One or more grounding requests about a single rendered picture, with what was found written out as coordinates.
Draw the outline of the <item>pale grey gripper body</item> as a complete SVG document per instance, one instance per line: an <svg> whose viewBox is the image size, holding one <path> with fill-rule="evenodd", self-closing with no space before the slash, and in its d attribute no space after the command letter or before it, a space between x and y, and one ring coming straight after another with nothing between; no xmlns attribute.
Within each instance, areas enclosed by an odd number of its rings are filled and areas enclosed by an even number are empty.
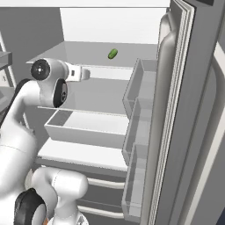
<svg viewBox="0 0 225 225"><path fill-rule="evenodd" d="M90 71L88 69L82 69L81 78L82 80L88 80L90 78Z"/></svg>

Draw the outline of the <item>clear glass fridge shelf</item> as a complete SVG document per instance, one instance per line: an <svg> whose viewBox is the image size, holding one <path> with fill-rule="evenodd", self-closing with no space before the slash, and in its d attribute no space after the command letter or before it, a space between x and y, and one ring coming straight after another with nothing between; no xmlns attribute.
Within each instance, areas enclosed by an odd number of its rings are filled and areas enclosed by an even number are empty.
<svg viewBox="0 0 225 225"><path fill-rule="evenodd" d="M108 54L114 48L118 53L110 60ZM34 56L27 63L39 58L52 58L85 66L132 68L137 59L155 60L156 52L156 44L64 41Z"/></svg>
<svg viewBox="0 0 225 225"><path fill-rule="evenodd" d="M122 99L128 80L91 78L68 83L68 96L61 109L125 114Z"/></svg>

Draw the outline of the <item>green cucumber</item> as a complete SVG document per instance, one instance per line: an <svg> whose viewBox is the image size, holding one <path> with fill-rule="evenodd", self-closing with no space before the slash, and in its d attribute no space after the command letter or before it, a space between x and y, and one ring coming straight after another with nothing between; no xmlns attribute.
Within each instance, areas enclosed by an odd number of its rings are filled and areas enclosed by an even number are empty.
<svg viewBox="0 0 225 225"><path fill-rule="evenodd" d="M118 53L118 50L117 50L116 48L112 49L112 50L110 51L110 53L108 54L108 58L109 58L110 60L113 59L113 58L117 55L117 53Z"/></svg>

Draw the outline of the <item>white fridge shelf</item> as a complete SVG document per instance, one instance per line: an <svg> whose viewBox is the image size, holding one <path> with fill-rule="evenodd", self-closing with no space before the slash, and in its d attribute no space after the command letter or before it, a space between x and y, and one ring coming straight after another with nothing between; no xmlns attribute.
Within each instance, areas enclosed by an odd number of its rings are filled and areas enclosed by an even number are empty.
<svg viewBox="0 0 225 225"><path fill-rule="evenodd" d="M120 149L113 149L72 142L54 141L48 138L39 151L41 159L75 163L115 171L127 171Z"/></svg>

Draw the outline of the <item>grey fridge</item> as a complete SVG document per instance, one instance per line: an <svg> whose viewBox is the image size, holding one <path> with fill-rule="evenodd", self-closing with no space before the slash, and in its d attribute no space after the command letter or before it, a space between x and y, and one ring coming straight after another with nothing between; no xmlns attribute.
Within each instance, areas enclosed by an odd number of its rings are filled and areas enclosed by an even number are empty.
<svg viewBox="0 0 225 225"><path fill-rule="evenodd" d="M43 48L41 54L64 41L156 44L158 48L159 26L171 0L104 0L102 7L62 8L60 10L63 39L51 47ZM134 67L98 67L79 65L88 69L91 78L130 80ZM127 171L115 171L75 163L41 159L38 163L77 171L88 178L112 182L126 182ZM121 200L123 191L89 185L89 191L78 201L79 206L92 207L114 213L123 213ZM113 219L87 214L90 224L131 225L124 219Z"/></svg>

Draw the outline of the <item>grey crisper drawer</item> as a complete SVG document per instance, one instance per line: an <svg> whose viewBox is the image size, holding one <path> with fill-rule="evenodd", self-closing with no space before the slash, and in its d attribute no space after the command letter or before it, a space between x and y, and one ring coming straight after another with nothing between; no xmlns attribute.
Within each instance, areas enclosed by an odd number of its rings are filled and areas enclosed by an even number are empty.
<svg viewBox="0 0 225 225"><path fill-rule="evenodd" d="M58 110L45 129L55 141L121 149L128 122L126 116L117 114Z"/></svg>

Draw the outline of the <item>clear door bin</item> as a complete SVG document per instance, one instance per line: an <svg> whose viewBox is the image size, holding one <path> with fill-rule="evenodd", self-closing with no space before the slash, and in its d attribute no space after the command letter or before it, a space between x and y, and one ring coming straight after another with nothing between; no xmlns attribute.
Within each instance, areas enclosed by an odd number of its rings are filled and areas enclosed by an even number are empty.
<svg viewBox="0 0 225 225"><path fill-rule="evenodd" d="M132 149L137 155L145 158L149 145L149 132L151 126L152 102L144 98L137 98L128 123L122 155L125 163L129 164Z"/></svg>
<svg viewBox="0 0 225 225"><path fill-rule="evenodd" d="M139 223L141 220L147 154L147 146L133 145L121 200L121 207L126 221Z"/></svg>
<svg viewBox="0 0 225 225"><path fill-rule="evenodd" d="M138 59L122 99L128 118L131 117L137 98L153 99L155 81L156 61Z"/></svg>

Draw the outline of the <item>grey fridge door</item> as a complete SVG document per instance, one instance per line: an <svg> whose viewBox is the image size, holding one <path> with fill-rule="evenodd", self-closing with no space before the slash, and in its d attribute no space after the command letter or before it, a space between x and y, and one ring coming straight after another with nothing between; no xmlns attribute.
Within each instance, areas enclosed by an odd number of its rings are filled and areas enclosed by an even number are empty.
<svg viewBox="0 0 225 225"><path fill-rule="evenodd" d="M225 0L171 0L161 19L141 220L134 225L179 225L214 105L212 60L224 16ZM200 225L200 203L192 225Z"/></svg>

